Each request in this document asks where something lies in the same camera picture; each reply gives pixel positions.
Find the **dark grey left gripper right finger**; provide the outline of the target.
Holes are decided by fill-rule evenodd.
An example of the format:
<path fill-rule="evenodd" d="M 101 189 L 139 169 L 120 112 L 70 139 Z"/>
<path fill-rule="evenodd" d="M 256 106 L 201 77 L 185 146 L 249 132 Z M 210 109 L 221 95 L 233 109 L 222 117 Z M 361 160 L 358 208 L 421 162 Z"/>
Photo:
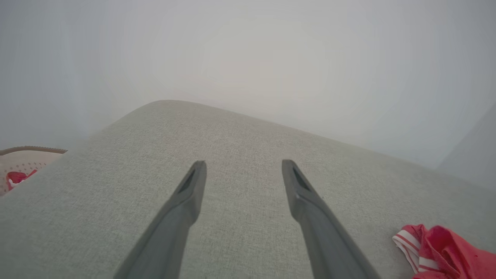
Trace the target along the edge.
<path fill-rule="evenodd" d="M 377 279 L 379 274 L 297 164 L 282 161 L 292 217 L 298 222 L 316 279 Z"/>

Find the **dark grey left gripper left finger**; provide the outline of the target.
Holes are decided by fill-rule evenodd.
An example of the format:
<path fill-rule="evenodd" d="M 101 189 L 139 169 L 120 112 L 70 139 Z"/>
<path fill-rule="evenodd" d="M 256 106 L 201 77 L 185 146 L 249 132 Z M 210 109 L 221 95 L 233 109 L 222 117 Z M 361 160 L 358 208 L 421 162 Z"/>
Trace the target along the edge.
<path fill-rule="evenodd" d="M 206 174 L 205 161 L 192 164 L 122 261 L 115 279 L 179 277 L 188 231 L 200 215 Z"/>

